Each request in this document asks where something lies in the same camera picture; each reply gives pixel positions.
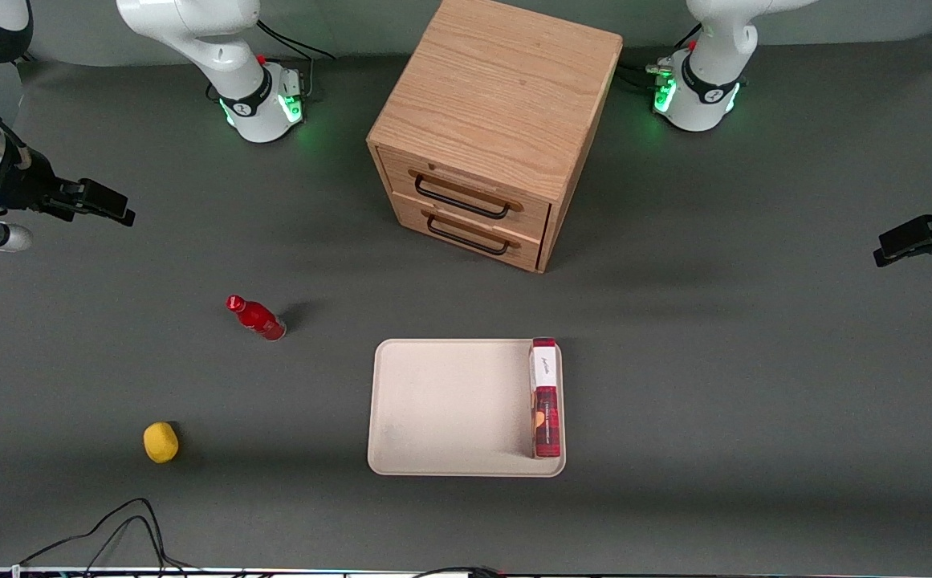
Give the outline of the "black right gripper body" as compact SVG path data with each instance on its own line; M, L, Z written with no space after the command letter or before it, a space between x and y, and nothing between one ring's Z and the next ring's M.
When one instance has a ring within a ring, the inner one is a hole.
M50 161L31 148L21 153L7 143L0 164L0 216L10 211L33 211L55 218L84 214L80 185L55 175Z

